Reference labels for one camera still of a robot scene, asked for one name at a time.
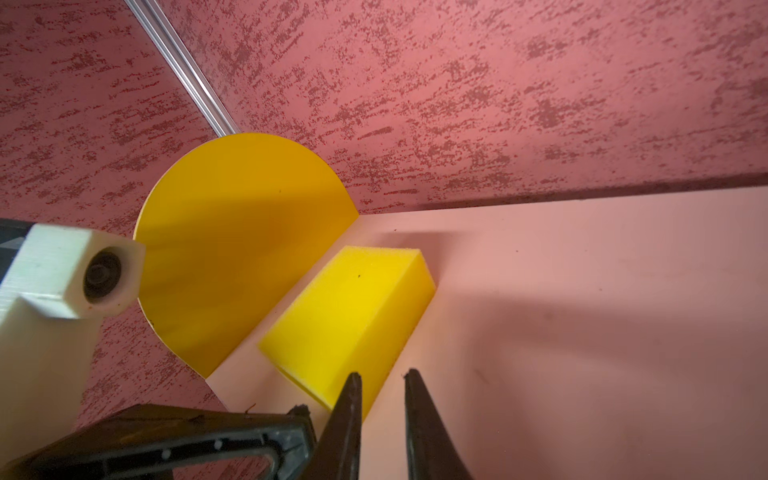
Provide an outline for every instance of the yellow sponge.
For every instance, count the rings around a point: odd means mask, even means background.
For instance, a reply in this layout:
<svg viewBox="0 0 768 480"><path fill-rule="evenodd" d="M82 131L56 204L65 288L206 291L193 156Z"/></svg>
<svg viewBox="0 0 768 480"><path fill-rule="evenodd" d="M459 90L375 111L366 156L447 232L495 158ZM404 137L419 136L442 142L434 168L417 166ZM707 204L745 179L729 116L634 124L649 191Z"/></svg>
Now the yellow sponge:
<svg viewBox="0 0 768 480"><path fill-rule="evenodd" d="M362 376L365 418L435 295L420 250L344 247L261 340L289 379L328 409Z"/></svg>

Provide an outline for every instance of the yellow plate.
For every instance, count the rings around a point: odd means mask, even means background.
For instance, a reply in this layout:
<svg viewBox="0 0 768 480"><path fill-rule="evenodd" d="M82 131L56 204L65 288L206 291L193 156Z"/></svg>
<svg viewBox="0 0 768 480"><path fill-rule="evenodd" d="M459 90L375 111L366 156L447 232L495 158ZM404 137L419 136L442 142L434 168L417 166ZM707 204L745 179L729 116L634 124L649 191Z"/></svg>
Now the yellow plate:
<svg viewBox="0 0 768 480"><path fill-rule="evenodd" d="M333 170L302 145L268 134L209 141L144 202L141 308L208 377L357 216Z"/></svg>

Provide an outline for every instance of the textured wallpaper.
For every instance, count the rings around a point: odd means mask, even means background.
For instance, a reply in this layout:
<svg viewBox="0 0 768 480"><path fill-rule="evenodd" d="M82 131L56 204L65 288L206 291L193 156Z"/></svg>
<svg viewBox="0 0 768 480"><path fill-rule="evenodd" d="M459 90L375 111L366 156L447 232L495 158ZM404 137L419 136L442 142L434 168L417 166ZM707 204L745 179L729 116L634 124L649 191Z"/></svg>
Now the textured wallpaper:
<svg viewBox="0 0 768 480"><path fill-rule="evenodd" d="M160 0L362 212L768 183L760 0Z"/></svg>
<svg viewBox="0 0 768 480"><path fill-rule="evenodd" d="M214 137L122 0L0 9L0 217L130 236L163 172ZM135 403L221 410L138 305L107 319L78 425ZM232 478L258 460L188 468Z"/></svg>

